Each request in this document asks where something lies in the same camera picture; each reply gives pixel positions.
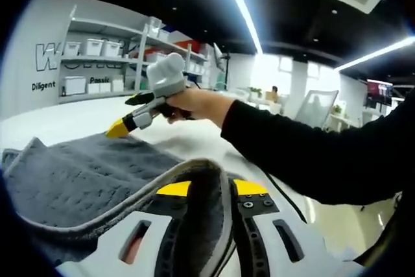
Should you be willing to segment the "person's right hand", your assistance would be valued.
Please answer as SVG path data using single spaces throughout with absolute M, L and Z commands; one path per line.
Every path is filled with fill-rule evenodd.
M 180 110 L 188 111 L 194 119 L 208 119 L 222 128 L 225 117 L 235 100 L 214 91 L 187 88 L 167 98 L 167 104 L 175 108 L 167 120 L 170 124 L 184 120 Z

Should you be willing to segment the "person's left hand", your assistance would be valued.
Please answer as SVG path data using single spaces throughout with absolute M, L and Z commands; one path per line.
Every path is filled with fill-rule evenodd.
M 123 261 L 126 264 L 129 264 L 129 265 L 133 264 L 136 258 L 137 252 L 140 248 L 141 242 L 142 242 L 141 237 L 135 237 L 133 240 L 131 240 L 128 248 L 125 250 L 125 253 L 123 255 Z

